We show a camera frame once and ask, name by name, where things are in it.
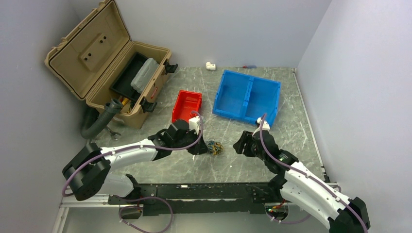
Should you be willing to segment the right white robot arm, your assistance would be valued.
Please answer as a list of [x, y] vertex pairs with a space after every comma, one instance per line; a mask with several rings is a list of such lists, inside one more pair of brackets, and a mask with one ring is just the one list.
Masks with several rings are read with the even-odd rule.
[[275, 174], [268, 184], [273, 201], [290, 201], [320, 221], [330, 233], [364, 233], [371, 224], [365, 202], [351, 199], [313, 175], [296, 156], [282, 150], [267, 130], [244, 131], [236, 153], [261, 159]]

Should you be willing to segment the white pipe elbow fitting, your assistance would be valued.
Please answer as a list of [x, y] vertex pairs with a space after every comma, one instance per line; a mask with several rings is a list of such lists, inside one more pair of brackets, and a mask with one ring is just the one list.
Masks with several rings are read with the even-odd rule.
[[211, 63], [211, 62], [206, 62], [205, 67], [206, 67], [207, 70], [210, 70], [210, 71], [215, 71], [216, 70], [216, 65]]

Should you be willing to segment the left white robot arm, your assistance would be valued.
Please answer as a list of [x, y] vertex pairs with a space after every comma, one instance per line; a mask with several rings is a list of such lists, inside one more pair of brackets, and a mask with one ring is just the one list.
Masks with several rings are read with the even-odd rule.
[[62, 171], [65, 187], [71, 189], [71, 193], [63, 189], [62, 195], [84, 201], [96, 194], [107, 194], [121, 197], [128, 204], [135, 203], [142, 188], [132, 175], [116, 175], [113, 170], [160, 160], [178, 150], [192, 155], [207, 153], [202, 133], [202, 118], [195, 116], [188, 121], [179, 119], [136, 143], [101, 148], [96, 143], [84, 146]]

